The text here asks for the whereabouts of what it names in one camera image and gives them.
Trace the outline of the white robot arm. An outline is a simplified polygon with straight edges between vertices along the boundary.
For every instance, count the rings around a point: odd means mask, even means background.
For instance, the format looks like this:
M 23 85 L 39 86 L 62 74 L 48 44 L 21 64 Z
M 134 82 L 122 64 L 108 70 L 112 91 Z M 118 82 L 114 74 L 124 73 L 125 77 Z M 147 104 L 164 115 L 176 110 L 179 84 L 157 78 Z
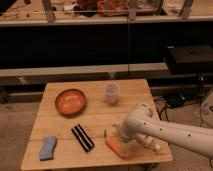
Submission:
M 141 133 L 213 159 L 213 129 L 161 121 L 152 114 L 149 105 L 137 104 L 121 122 L 121 139 L 129 142 Z

